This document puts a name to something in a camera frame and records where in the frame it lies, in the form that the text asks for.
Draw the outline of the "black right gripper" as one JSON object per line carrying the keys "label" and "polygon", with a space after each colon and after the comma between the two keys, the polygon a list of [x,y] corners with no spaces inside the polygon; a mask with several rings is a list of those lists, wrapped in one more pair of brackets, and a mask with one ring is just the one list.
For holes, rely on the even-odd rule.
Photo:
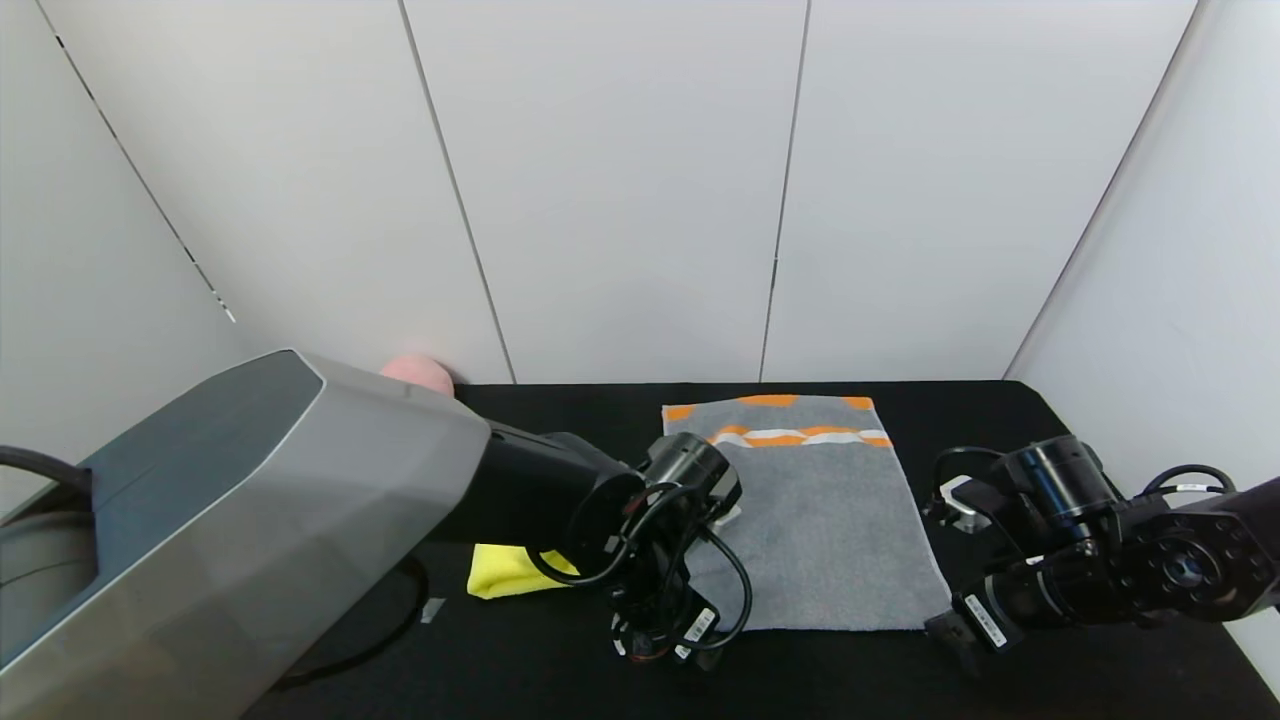
{"label": "black right gripper", "polygon": [[954,594],[954,610],[925,620],[924,629],[969,678],[980,678],[984,647],[1005,653],[1032,633],[1068,625],[1038,570],[1000,571],[969,583]]}

